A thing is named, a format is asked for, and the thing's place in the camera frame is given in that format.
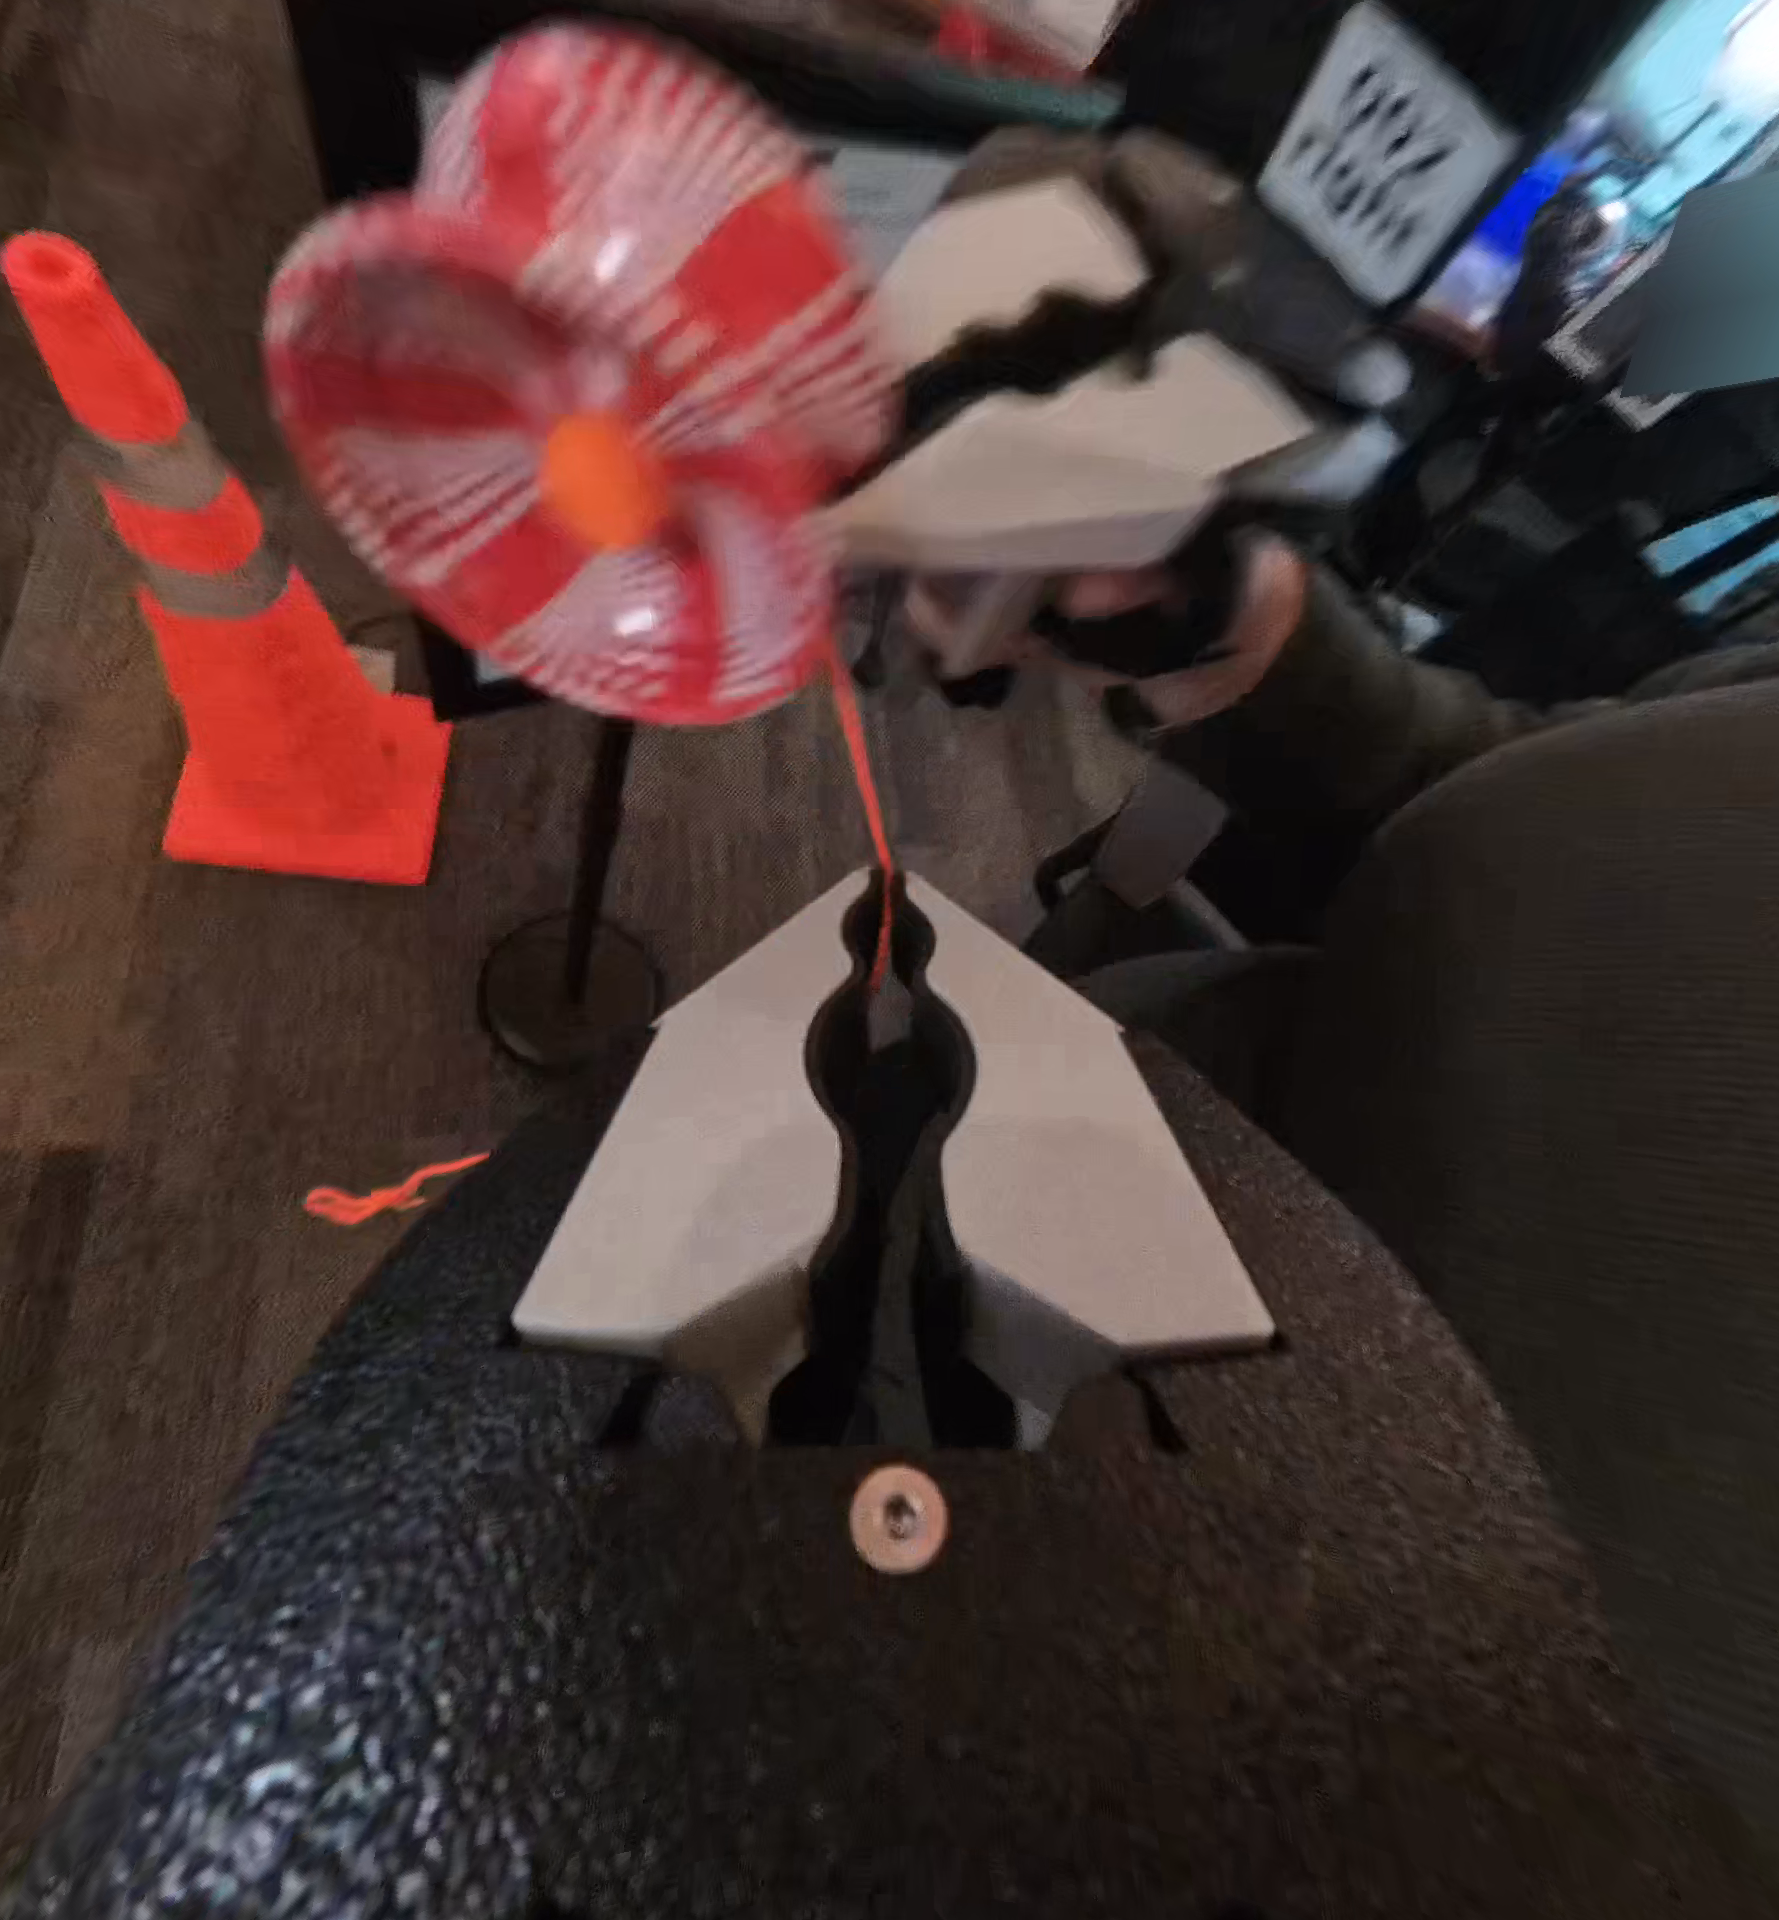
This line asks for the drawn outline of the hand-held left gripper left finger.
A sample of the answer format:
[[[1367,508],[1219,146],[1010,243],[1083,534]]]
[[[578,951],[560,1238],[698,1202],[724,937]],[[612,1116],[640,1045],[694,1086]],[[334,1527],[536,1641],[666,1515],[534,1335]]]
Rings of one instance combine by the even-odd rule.
[[[808,1030],[852,979],[844,916],[868,893],[830,887],[658,1021],[518,1299],[524,1344],[646,1360],[768,1420],[844,1174]]]

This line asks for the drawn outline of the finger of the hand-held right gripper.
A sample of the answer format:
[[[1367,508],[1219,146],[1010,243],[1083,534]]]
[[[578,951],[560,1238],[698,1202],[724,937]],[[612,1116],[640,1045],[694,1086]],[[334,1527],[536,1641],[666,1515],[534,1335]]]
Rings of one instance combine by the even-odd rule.
[[[1051,177],[938,205],[876,309],[902,393],[1059,393],[1133,348],[1153,293],[1133,230]]]
[[[976,401],[820,524],[846,565],[916,574],[1081,574],[1163,563],[1241,468],[1317,421],[1211,337],[1143,374],[1099,366],[1048,397]]]

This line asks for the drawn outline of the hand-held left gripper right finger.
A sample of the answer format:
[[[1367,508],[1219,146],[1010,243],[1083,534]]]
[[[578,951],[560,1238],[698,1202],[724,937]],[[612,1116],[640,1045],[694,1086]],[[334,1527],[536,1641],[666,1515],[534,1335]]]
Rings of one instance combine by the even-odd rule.
[[[1257,1355],[1277,1329],[1115,1021],[922,877],[926,986],[972,1088],[942,1149],[966,1352],[1020,1412],[1129,1365]]]

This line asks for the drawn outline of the red white yo-yo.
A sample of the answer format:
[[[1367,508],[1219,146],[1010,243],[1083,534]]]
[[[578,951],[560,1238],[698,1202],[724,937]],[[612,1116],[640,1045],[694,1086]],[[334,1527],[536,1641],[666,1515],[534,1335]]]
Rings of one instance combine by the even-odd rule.
[[[900,376],[806,146],[712,62],[506,39],[412,188],[292,245],[264,360],[354,554],[544,697],[718,727],[832,661],[822,515],[892,442]]]

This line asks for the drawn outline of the person's right forearm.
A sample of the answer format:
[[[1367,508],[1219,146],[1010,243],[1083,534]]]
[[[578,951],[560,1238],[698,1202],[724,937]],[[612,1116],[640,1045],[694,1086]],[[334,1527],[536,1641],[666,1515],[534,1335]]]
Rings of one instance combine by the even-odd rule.
[[[1263,543],[1259,611],[1185,681],[1157,754],[1227,810],[1199,887],[1255,944],[1303,944],[1367,842],[1461,765],[1609,701],[1537,706],[1399,653],[1333,577]]]

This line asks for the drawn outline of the person's right hand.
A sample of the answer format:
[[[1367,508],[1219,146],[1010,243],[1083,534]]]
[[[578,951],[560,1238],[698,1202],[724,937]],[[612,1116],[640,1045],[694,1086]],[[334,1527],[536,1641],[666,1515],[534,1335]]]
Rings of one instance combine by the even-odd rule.
[[[1099,693],[1131,736],[1187,731],[1247,699],[1295,632],[1309,566],[1283,539],[1213,539],[1207,569],[1091,573],[1055,584],[1030,625],[1046,659]]]

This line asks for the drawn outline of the orange striped traffic cone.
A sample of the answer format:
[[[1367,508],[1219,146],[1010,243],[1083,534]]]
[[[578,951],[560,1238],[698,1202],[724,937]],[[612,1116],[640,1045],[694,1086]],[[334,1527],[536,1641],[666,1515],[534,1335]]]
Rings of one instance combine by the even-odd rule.
[[[450,728],[366,676],[92,254],[26,230],[2,245],[0,276],[82,436],[182,716],[164,854],[422,887]]]

